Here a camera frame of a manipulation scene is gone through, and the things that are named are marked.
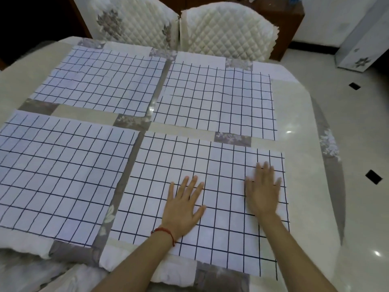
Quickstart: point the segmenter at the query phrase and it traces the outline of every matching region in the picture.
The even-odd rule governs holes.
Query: chair
[[[253,9],[219,2],[182,11],[183,51],[251,61],[269,59],[278,28]]]
[[[179,15],[158,0],[91,0],[103,40],[176,50]]]

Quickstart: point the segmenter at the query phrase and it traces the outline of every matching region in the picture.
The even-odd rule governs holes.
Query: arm
[[[203,205],[193,214],[194,204],[204,183],[201,182],[192,194],[197,176],[193,177],[185,189],[188,179],[188,176],[184,178],[175,197],[173,197],[174,183],[170,184],[168,199],[162,215],[160,227],[170,230],[174,241],[186,235],[205,211]],[[153,233],[103,279],[93,289],[93,292],[146,291],[154,271],[172,246],[172,237],[168,233],[163,231]]]
[[[289,292],[336,292],[275,213],[281,178],[274,185],[274,168],[257,163],[255,178],[246,177],[245,192],[249,209],[258,219],[280,266]]]

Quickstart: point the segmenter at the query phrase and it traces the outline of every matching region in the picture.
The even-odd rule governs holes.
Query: floor
[[[389,80],[334,67],[332,55],[288,49],[281,61],[310,92],[332,129],[343,162],[346,227],[333,283],[339,292],[389,285]],[[354,90],[350,83],[360,85]],[[365,174],[383,178],[375,185]]]

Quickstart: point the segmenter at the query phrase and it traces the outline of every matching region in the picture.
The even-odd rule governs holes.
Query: grid paper
[[[195,211],[202,204],[207,209],[170,253],[277,279],[270,245],[244,197],[245,176],[252,176],[256,163],[265,161],[284,180],[282,153],[147,132],[110,237],[140,245],[161,223],[169,182],[178,185],[185,176],[197,175],[205,186]],[[289,229],[284,181],[277,213]]]
[[[173,63],[152,120],[277,140],[270,76]]]
[[[165,62],[75,46],[30,98],[143,117]]]
[[[92,245],[137,135],[16,111],[0,131],[0,226]]]

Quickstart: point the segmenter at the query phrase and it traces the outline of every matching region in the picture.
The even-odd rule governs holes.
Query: finger
[[[263,164],[263,170],[262,170],[262,183],[265,183],[265,180],[267,179],[268,174],[269,174],[269,163],[265,162]]]
[[[281,177],[277,178],[277,181],[275,182],[275,192],[277,194],[277,199],[280,195],[281,183],[282,183],[282,178]]]
[[[196,223],[198,223],[198,221],[200,220],[200,218],[204,214],[204,211],[206,208],[207,208],[207,206],[203,205],[197,209],[196,213],[193,215],[193,220],[192,220],[194,226],[196,225]]]
[[[261,168],[261,164],[260,163],[257,163],[257,166],[255,168],[255,185],[260,185],[262,183],[262,168]]]
[[[191,193],[193,191],[194,186],[196,185],[197,182],[197,175],[193,176],[192,181],[189,183],[188,187],[186,188],[183,198],[189,200],[189,197],[191,196]]]
[[[171,201],[173,199],[173,191],[174,191],[174,182],[171,182],[169,185],[168,201]]]
[[[175,196],[178,197],[179,199],[182,197],[182,194],[185,191],[185,187],[186,187],[186,185],[188,183],[188,180],[189,180],[189,176],[185,176],[184,180],[182,181],[180,187],[177,190],[177,194]]]
[[[203,188],[204,188],[204,182],[200,182],[200,184],[197,186],[196,190],[193,192],[192,196],[189,198],[189,200],[192,201],[193,205],[196,203]]]
[[[274,167],[270,166],[268,174],[265,176],[266,184],[274,185]]]
[[[244,181],[244,192],[246,196],[250,196],[252,193],[252,180],[248,176],[246,176]]]

